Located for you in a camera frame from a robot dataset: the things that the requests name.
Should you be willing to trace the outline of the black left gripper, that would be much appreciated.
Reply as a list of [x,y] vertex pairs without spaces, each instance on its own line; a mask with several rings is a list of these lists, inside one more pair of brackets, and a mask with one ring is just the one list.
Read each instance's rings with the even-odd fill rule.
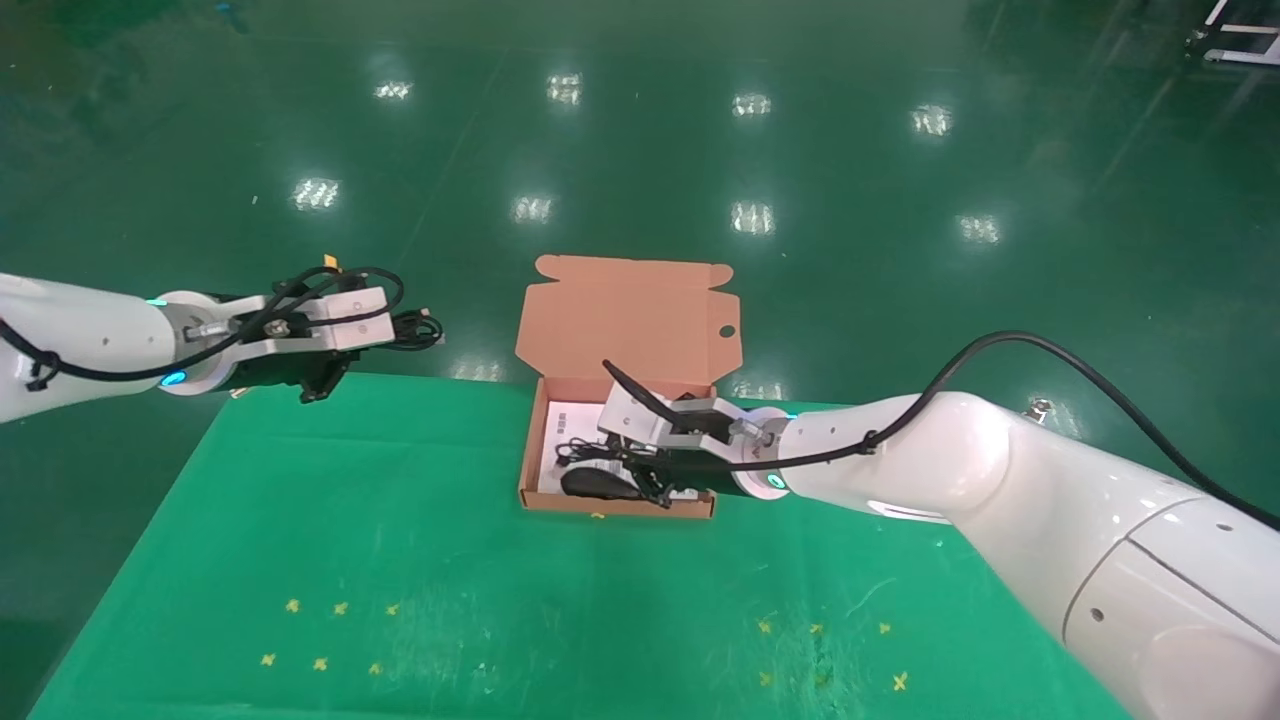
[[[392,329],[392,350],[399,352],[425,351],[444,340],[443,324],[429,310],[394,314]],[[237,363],[232,389],[294,386],[300,388],[301,404],[315,404],[330,397],[352,363],[352,352],[268,354]]]

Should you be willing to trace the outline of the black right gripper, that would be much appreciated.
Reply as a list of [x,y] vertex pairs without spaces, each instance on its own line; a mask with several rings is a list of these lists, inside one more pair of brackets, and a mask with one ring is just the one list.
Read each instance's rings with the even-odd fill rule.
[[691,450],[620,446],[620,462],[632,479],[640,479],[640,495],[649,503],[669,509],[682,495],[716,493],[746,497],[728,462]]

